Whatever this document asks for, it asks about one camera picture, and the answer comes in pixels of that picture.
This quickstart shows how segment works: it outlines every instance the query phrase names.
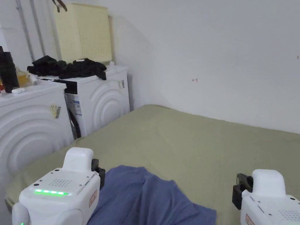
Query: green bed sheet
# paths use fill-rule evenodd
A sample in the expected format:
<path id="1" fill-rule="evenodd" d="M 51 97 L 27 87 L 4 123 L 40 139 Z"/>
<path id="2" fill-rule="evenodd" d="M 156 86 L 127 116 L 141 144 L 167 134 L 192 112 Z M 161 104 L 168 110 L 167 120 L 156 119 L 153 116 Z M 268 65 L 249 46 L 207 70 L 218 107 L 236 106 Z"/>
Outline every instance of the green bed sheet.
<path id="1" fill-rule="evenodd" d="M 106 170 L 145 167 L 175 180 L 191 201 L 217 210 L 217 225 L 239 224 L 240 212 L 231 202 L 237 173 L 278 170 L 287 193 L 300 198 L 300 135 L 147 105 L 29 165 L 10 184 L 7 203 L 13 206 L 24 188 L 62 167 L 74 146 L 92 149 Z"/>

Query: dryer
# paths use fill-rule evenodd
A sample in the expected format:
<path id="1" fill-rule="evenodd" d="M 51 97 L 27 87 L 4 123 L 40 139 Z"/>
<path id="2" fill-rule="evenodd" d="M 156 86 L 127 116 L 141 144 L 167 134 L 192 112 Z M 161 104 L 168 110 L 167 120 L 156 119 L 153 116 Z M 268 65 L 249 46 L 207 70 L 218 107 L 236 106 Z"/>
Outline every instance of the dryer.
<path id="1" fill-rule="evenodd" d="M 97 76 L 56 80 L 67 85 L 67 106 L 79 124 L 82 137 L 129 113 L 127 70 L 128 67 L 111 62 L 106 81 Z"/>
<path id="2" fill-rule="evenodd" d="M 21 94 L 0 97 L 0 218 L 4 221 L 11 221 L 4 195 L 15 173 L 74 140 L 65 88 L 65 84 L 40 83 Z"/>

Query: laundry basket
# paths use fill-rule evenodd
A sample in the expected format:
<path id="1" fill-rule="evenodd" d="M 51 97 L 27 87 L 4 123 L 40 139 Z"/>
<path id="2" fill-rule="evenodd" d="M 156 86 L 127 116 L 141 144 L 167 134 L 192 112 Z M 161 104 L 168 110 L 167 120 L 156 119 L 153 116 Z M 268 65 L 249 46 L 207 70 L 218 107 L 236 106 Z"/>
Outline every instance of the laundry basket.
<path id="1" fill-rule="evenodd" d="M 96 62 L 112 60 L 108 10 L 105 7 L 69 3 L 68 11 L 55 7 L 62 59 L 73 62 L 89 58 Z"/>

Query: blue cloth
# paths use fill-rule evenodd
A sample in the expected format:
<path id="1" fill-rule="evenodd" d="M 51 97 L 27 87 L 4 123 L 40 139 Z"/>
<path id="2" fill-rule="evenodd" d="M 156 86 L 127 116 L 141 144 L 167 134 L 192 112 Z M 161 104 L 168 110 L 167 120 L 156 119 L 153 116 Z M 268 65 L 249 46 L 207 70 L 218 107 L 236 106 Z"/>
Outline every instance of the blue cloth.
<path id="1" fill-rule="evenodd" d="M 215 222 L 216 211 L 193 204 L 174 181 L 164 181 L 144 167 L 119 166 L 106 174 L 98 206 L 88 225 L 214 225 Z"/>

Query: orange label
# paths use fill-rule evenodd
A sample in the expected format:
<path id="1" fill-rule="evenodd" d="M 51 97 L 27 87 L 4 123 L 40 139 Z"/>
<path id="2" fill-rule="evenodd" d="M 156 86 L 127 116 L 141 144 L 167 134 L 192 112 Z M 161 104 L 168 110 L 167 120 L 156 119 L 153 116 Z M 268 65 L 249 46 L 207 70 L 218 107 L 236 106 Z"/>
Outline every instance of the orange label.
<path id="1" fill-rule="evenodd" d="M 91 207 L 91 205 L 93 204 L 93 202 L 95 201 L 97 197 L 97 190 L 95 191 L 95 193 L 92 195 L 92 197 L 90 198 L 90 206 L 89 208 Z"/>
<path id="2" fill-rule="evenodd" d="M 248 225 L 255 225 L 255 224 L 253 223 L 253 221 L 250 219 L 250 217 L 248 216 L 248 214 L 246 214 L 246 223 L 247 223 Z"/>

